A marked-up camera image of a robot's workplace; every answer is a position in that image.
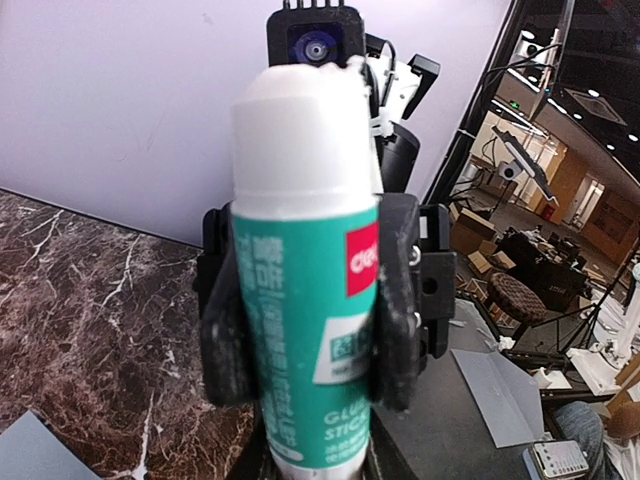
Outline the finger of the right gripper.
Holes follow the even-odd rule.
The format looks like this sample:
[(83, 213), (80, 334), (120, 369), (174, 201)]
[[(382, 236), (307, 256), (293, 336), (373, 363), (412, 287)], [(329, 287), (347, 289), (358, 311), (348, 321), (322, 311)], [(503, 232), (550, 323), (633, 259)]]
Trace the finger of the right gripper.
[(196, 263), (202, 381), (215, 406), (259, 399), (255, 353), (243, 303), (231, 205), (209, 210), (202, 223), (203, 252)]
[(406, 193), (384, 193), (378, 200), (380, 269), (370, 398), (402, 412), (410, 408), (427, 358), (438, 359), (448, 349), (455, 253), (445, 206), (421, 206)]

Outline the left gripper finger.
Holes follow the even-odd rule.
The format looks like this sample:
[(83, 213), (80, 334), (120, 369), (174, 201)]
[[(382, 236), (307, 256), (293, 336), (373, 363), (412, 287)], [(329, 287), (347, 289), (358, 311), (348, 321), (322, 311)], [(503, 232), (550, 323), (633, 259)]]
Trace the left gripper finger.
[(418, 480), (377, 414), (371, 415), (370, 439), (362, 470), (366, 480)]

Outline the teal green envelope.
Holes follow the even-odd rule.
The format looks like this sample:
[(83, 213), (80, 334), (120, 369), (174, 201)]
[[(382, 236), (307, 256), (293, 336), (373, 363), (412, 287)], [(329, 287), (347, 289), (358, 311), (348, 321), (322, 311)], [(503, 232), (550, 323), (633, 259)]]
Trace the teal green envelope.
[(31, 411), (1, 434), (2, 479), (99, 479)]

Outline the green white glue stick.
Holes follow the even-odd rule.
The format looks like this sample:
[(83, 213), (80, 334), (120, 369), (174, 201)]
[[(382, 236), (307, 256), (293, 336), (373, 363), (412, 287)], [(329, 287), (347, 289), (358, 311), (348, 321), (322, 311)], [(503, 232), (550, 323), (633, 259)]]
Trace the green white glue stick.
[(379, 170), (364, 66), (274, 66), (232, 109), (238, 273), (287, 479), (356, 479), (369, 443)]

